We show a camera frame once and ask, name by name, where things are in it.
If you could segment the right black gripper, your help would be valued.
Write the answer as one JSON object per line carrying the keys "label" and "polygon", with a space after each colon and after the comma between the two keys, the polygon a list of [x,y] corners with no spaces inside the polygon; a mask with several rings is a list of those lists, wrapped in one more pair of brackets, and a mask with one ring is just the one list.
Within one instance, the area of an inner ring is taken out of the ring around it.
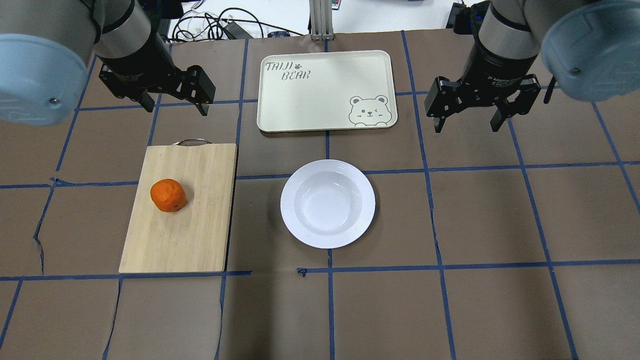
{"label": "right black gripper", "polygon": [[496,107],[490,120],[494,133],[508,118],[528,114],[542,90],[537,76],[529,73],[535,59],[496,55],[476,38],[462,76],[438,76],[427,94],[424,107],[434,118],[435,132],[442,132],[446,118],[470,108]]}

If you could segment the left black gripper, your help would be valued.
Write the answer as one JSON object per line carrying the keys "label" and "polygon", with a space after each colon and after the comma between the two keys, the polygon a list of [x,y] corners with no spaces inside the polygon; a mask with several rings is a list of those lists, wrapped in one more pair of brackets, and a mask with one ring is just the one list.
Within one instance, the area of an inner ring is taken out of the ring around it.
{"label": "left black gripper", "polygon": [[180,69],[159,35],[149,36],[142,47],[121,58],[100,56],[99,79],[119,99],[128,98],[152,113],[153,94],[166,94],[195,104],[201,116],[208,116],[216,87],[198,64]]}

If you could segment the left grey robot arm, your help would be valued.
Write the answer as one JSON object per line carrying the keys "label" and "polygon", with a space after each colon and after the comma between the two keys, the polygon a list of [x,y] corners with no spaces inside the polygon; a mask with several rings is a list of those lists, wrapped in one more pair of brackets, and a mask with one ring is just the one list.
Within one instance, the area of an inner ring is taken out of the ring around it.
{"label": "left grey robot arm", "polygon": [[65,121],[82,96],[91,55],[102,61],[99,78],[114,97],[151,112],[151,94],[167,94],[208,114],[215,85],[201,66],[178,68],[158,33],[162,20],[180,15],[180,0],[3,0],[0,9],[3,121]]}

